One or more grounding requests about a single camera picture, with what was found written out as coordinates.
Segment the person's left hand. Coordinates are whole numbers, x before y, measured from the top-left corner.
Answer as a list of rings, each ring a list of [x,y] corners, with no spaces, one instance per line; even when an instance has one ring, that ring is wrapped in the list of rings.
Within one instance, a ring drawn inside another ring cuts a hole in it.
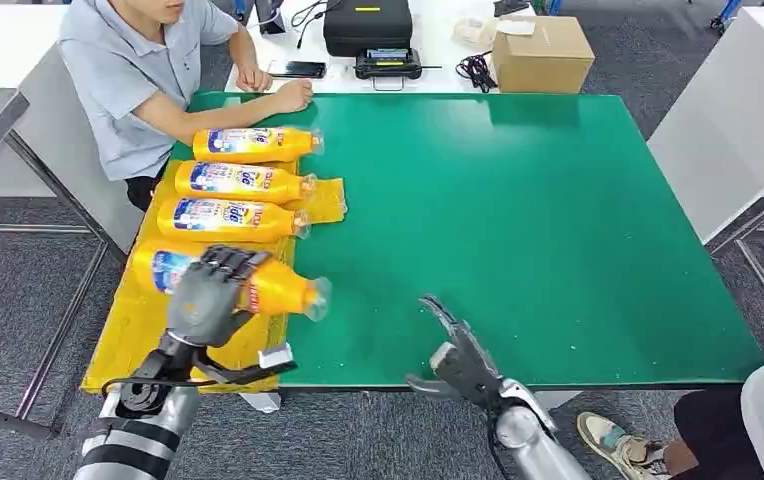
[[[236,86],[241,91],[265,92],[272,86],[271,75],[261,70],[255,62],[236,65],[236,69]]]

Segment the person's right hand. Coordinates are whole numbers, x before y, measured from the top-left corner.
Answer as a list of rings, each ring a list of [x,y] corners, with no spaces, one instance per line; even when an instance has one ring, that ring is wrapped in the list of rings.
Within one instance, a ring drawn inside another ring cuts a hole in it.
[[[308,79],[291,80],[270,96],[273,112],[286,114],[306,109],[312,102],[313,88]]]

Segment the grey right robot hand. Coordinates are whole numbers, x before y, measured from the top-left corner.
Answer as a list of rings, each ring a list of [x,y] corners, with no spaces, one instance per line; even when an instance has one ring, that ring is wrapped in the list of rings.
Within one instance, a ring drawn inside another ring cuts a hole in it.
[[[479,345],[470,325],[456,319],[433,295],[419,301],[445,329],[448,339],[430,356],[435,379],[406,375],[406,384],[415,392],[435,397],[461,397],[486,412],[497,409],[502,376],[490,355]]]

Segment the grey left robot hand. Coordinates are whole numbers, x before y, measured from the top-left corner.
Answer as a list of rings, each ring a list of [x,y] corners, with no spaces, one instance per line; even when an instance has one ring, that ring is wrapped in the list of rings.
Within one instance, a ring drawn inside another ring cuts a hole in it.
[[[181,276],[167,307],[166,330],[195,347],[222,347],[254,316],[239,305],[267,252],[212,245]]]

